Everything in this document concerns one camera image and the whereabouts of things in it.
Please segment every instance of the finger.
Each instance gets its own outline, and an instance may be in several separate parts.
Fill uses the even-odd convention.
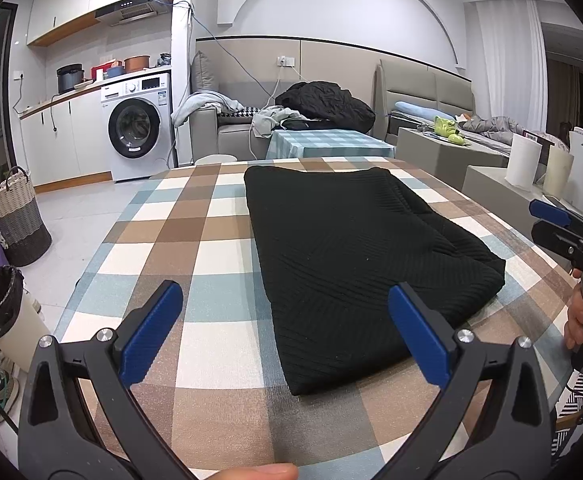
[[[294,464],[270,464],[258,467],[235,467],[220,471],[211,480],[297,480],[298,468]]]
[[[583,324],[583,293],[580,283],[574,287],[567,315]]]
[[[580,323],[578,323],[577,321],[574,320],[569,320],[569,334],[571,336],[571,338],[578,344],[578,345],[582,345],[583,344],[583,327],[582,325],[580,325]]]
[[[567,346],[568,350],[572,350],[575,346],[575,341],[571,335],[571,332],[569,332],[569,322],[568,321],[565,323],[564,332],[565,332],[565,346]]]

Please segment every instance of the plaid tablecloth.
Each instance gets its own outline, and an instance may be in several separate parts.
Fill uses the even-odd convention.
[[[387,156],[396,146],[351,130],[273,130],[267,159],[318,156]]]
[[[535,342],[550,402],[571,373],[561,342],[575,281],[538,247],[422,170],[380,157],[259,161],[299,171],[387,168],[439,213],[507,260],[506,284],[468,326],[484,341]],[[172,170],[146,183],[82,276],[56,330],[63,342],[115,328],[164,280],[185,305],[132,391],[165,441],[204,478],[236,465],[294,462],[303,480],[371,478],[437,394],[412,360],[329,393],[293,397],[276,351],[245,198],[248,163]],[[89,383],[89,408],[121,453]],[[462,449],[481,384],[453,443]]]

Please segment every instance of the white stool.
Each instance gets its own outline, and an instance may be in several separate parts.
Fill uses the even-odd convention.
[[[223,162],[238,162],[238,158],[233,155],[207,155],[199,158],[194,165],[203,166],[205,164],[222,164]]]

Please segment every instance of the woven basket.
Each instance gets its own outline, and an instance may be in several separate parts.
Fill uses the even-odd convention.
[[[0,184],[0,243],[9,263],[24,267],[45,254],[52,236],[41,218],[29,173],[19,166],[11,171]]]

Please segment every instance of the electric socket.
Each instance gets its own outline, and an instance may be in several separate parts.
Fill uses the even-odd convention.
[[[296,58],[289,56],[278,56],[277,66],[296,66]]]

